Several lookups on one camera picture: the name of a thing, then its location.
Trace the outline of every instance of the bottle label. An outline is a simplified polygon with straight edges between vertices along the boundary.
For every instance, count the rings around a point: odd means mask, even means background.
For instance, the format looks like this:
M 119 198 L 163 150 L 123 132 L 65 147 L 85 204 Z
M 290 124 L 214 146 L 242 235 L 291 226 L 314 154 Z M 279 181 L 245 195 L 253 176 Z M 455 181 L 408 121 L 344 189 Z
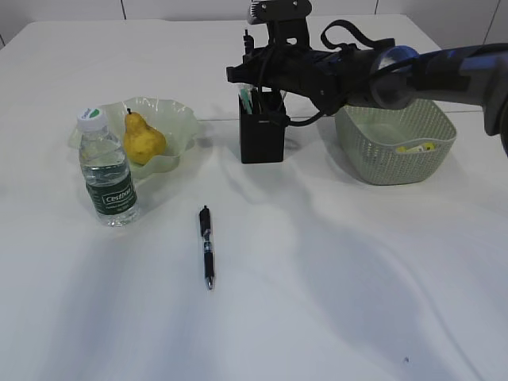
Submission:
M 92 198 L 95 209 L 100 214 L 112 216 L 130 209 L 137 200 L 130 173 L 111 187 L 94 187 L 87 184 L 87 191 Z

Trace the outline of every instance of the white bottle cap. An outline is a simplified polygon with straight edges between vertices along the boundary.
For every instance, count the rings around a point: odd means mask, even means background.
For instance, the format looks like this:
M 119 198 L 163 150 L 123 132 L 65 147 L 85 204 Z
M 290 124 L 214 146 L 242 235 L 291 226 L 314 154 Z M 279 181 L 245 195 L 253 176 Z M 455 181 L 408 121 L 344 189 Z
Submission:
M 78 115 L 78 129 L 82 133 L 99 131 L 108 125 L 108 119 L 101 109 L 85 109 Z

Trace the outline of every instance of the plastic bottle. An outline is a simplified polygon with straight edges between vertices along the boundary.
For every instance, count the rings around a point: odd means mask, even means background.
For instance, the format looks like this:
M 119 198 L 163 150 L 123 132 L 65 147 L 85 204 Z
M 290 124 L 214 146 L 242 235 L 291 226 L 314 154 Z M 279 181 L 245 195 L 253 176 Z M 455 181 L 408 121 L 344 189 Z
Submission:
M 82 132 L 79 163 L 99 220 L 123 226 L 140 213 L 129 162 L 120 141 L 108 130 L 100 109 L 85 109 L 78 116 Z

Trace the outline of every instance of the pear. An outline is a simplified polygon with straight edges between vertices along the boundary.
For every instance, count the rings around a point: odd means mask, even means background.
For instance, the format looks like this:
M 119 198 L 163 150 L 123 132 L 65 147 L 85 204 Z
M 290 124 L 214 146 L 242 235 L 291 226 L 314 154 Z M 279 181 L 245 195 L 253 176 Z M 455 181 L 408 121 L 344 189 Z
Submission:
M 124 150 L 134 163 L 145 165 L 153 156 L 166 150 L 166 138 L 149 126 L 138 113 L 127 109 L 125 115 Z

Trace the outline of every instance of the black pen holder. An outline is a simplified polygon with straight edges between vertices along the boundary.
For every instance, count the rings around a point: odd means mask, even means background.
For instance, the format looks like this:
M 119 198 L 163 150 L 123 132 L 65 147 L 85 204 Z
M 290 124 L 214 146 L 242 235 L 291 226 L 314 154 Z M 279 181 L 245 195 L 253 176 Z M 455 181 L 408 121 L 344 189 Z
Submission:
M 262 93 L 270 110 L 286 113 L 278 91 Z M 264 114 L 248 114 L 240 104 L 240 151 L 243 164 L 279 163 L 284 160 L 284 133 L 286 128 L 268 120 Z

